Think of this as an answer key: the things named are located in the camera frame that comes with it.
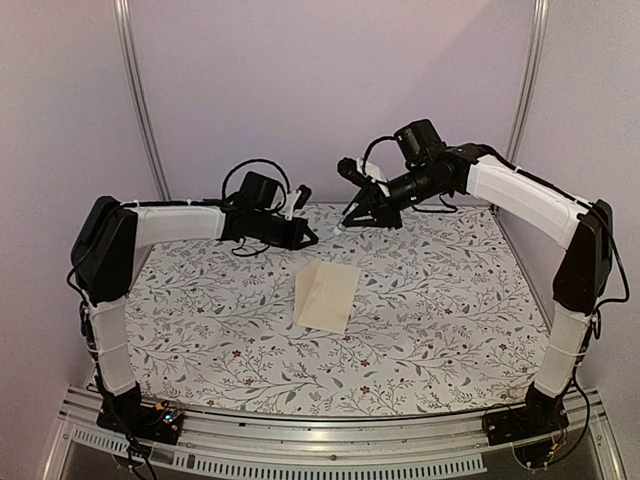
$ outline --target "folded paper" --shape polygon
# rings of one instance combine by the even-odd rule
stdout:
[[[344,333],[360,268],[314,260],[296,275],[293,321],[301,327]]]

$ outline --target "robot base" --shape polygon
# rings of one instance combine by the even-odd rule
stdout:
[[[137,421],[128,426],[129,432],[138,439],[150,440],[152,442],[166,443],[168,445],[176,445],[178,438],[180,438],[180,432],[182,431],[182,416],[174,419],[171,424],[166,424],[162,420],[156,424],[148,424],[144,419],[157,417],[158,413],[153,407],[140,406],[139,416],[140,421]],[[122,428],[122,422],[116,419],[113,415],[107,411],[103,411],[98,415],[98,421],[96,424],[104,429],[111,430],[113,432],[125,433]]]
[[[527,418],[527,413],[527,407],[487,413],[482,418],[482,429],[487,432],[489,445],[517,442],[546,435],[569,426],[569,419],[562,404],[549,421],[544,423],[532,422],[530,416]]]

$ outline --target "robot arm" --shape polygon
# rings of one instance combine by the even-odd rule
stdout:
[[[562,396],[586,351],[591,317],[611,271],[606,235],[612,231],[610,206],[601,200],[587,204],[568,195],[511,166],[491,147],[448,147],[428,120],[408,125],[394,138],[409,169],[400,177],[386,181],[377,170],[371,170],[372,175],[365,161],[345,158],[339,162],[338,172],[361,187],[339,228],[400,228],[401,210],[434,195],[456,192],[504,208],[566,251],[553,283],[555,315],[549,344],[518,416],[526,419],[526,425],[514,428],[513,416],[507,419],[501,413],[487,417],[489,438],[495,443],[552,431],[557,423],[566,423],[566,418],[560,418]]]
[[[311,191],[302,186],[285,192],[284,201],[273,208],[277,189],[277,182],[249,172],[240,191],[224,202],[121,204],[112,197],[96,201],[73,247],[70,277],[75,274],[83,297],[82,332],[104,398],[98,425],[133,437],[176,443],[181,419],[169,414],[167,421],[158,422],[158,413],[141,403],[127,348],[126,295],[156,243],[251,237],[289,250],[317,243],[307,220],[293,217]]]

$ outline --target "table surface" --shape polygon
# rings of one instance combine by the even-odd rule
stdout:
[[[232,242],[156,245],[126,307],[143,394],[323,416],[521,401],[547,329],[489,210],[403,212],[400,230],[336,235],[341,209],[306,207],[320,242],[298,252],[238,258]],[[315,258],[362,269],[344,335],[293,324],[295,274]]]

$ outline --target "lavender wall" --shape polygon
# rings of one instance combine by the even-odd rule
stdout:
[[[518,163],[615,212],[615,235],[632,286],[632,302],[606,306],[602,339],[585,362],[600,391],[629,478],[640,476],[640,4],[551,2],[547,39]],[[507,217],[533,279],[551,305],[561,251]],[[608,294],[620,294],[613,272]]]
[[[233,165],[264,156],[314,200],[346,200],[336,162],[424,117],[449,143],[504,150],[533,3],[133,2],[173,196],[217,196]],[[393,145],[372,160],[403,168]]]
[[[95,198],[155,198],[111,2],[9,0],[0,14],[0,478],[36,478],[90,362],[69,250]]]

